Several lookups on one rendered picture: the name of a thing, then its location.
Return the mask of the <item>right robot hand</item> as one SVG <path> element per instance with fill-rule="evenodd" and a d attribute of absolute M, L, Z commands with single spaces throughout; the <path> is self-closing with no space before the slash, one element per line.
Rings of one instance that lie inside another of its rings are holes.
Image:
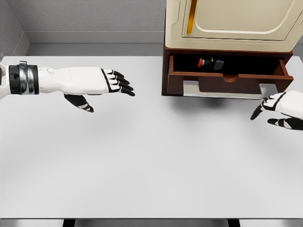
<path fill-rule="evenodd" d="M 268 119 L 268 123 L 282 128 L 303 131 L 303 93 L 287 91 L 270 95 L 252 113 L 250 119 L 256 119 L 263 111 L 279 112 L 288 118 Z"/>

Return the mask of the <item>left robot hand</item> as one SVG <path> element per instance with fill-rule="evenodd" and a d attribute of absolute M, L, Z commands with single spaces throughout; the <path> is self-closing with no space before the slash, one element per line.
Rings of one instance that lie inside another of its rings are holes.
<path fill-rule="evenodd" d="M 73 106 L 89 113 L 94 112 L 94 109 L 87 102 L 85 95 L 123 93 L 135 96 L 130 82 L 118 71 L 99 67 L 74 67 L 68 70 L 69 76 L 64 79 L 62 85 L 64 98 Z"/>

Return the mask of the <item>brown wooden drawer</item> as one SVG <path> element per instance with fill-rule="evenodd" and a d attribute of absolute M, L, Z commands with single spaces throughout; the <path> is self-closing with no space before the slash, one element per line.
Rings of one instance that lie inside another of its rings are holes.
<path fill-rule="evenodd" d="M 222 60 L 221 70 L 197 66 L 199 60 Z M 285 91 L 293 81 L 282 57 L 172 54 L 169 57 L 169 95 L 184 95 L 184 81 L 198 82 L 200 92 L 260 94 L 260 84 Z"/>

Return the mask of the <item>red button black switch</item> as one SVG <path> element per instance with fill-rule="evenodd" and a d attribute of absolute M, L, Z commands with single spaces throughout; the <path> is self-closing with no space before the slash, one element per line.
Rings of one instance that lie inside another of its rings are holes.
<path fill-rule="evenodd" d="M 207 67 L 210 70 L 221 70 L 223 68 L 224 61 L 219 59 L 213 59 L 210 60 L 199 58 L 197 67 L 201 68 L 202 66 Z"/>

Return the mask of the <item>cream cabinet door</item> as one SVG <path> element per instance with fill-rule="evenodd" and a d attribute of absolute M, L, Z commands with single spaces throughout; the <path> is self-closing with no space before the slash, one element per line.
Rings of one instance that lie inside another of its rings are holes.
<path fill-rule="evenodd" d="M 183 37 L 283 41 L 303 11 L 303 0 L 197 0 L 191 33 L 186 3 Z"/>

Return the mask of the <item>cream cabinet with brown base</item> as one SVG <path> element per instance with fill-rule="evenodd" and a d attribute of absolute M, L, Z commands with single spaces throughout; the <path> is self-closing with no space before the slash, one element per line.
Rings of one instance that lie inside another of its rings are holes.
<path fill-rule="evenodd" d="M 303 36 L 303 11 L 283 41 L 266 40 L 238 40 L 238 39 L 208 39 L 183 37 L 184 17 L 188 0 L 167 0 L 164 46 L 163 46 L 163 75 L 162 94 L 167 93 L 169 57 L 172 54 L 197 55 L 241 55 L 241 56 L 268 56 L 282 57 L 285 66 L 292 57 L 292 50 Z M 274 84 L 260 84 L 260 94 L 200 92 L 198 82 L 184 81 L 184 95 L 196 97 L 263 99 L 271 94 L 278 93 Z"/>

